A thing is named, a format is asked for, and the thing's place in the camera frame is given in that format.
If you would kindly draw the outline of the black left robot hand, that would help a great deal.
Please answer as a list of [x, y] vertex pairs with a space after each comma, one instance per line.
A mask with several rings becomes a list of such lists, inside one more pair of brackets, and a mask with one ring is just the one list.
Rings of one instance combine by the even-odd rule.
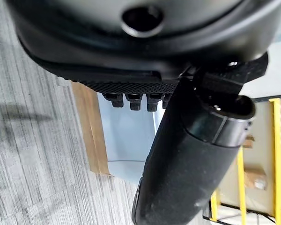
[[136, 225], [185, 225], [245, 141], [281, 0], [8, 0], [18, 39], [45, 70], [116, 108], [165, 113], [133, 202]]

